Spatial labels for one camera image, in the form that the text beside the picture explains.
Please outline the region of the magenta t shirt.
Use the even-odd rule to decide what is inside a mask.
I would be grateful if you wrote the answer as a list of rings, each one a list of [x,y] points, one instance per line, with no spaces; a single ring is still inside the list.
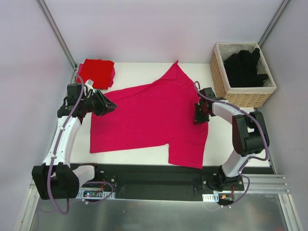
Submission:
[[[174,63],[153,83],[108,92],[117,108],[92,115],[90,152],[168,145],[170,164],[201,169],[208,124],[195,124],[199,98],[193,81]]]

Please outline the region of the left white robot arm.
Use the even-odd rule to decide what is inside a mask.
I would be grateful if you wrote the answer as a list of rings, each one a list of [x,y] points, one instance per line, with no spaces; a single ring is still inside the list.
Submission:
[[[71,153],[86,114],[104,116],[118,106],[99,90],[82,90],[80,84],[67,86],[67,96],[57,111],[56,132],[43,163],[34,166],[32,178],[42,200],[73,199],[86,183],[97,187],[103,179],[95,163],[71,168]]]

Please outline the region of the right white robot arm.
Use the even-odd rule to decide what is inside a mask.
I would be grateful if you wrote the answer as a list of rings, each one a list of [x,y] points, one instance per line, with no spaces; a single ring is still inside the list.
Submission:
[[[248,161],[268,148],[269,138],[260,112],[248,113],[226,100],[200,99],[195,104],[194,123],[206,123],[211,116],[219,116],[232,126],[233,151],[216,175],[206,181],[208,188],[221,192],[239,182]]]

